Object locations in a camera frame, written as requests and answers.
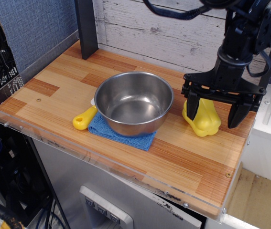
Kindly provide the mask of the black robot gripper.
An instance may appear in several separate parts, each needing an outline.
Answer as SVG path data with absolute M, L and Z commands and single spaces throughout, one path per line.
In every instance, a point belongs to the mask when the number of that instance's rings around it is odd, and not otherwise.
M 217 51 L 217 60 L 212 70 L 184 75 L 181 94 L 187 98 L 187 117 L 194 120 L 201 98 L 231 104 L 228 128 L 236 128 L 249 112 L 257 112 L 266 89 L 242 78 L 254 54 L 247 52 L 242 57 L 225 50 Z

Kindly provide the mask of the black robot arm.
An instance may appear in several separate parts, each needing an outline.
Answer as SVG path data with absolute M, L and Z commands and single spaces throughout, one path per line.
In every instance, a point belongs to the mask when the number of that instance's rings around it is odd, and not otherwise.
M 201 98 L 231 104 L 228 127 L 237 127 L 250 111 L 257 111 L 264 87 L 242 78 L 254 55 L 261 55 L 266 70 L 252 74 L 264 76 L 271 67 L 265 49 L 271 47 L 271 0 L 205 0 L 204 6 L 226 9 L 225 37 L 217 51 L 212 70 L 184 75 L 182 94 L 187 98 L 187 117 L 194 120 Z

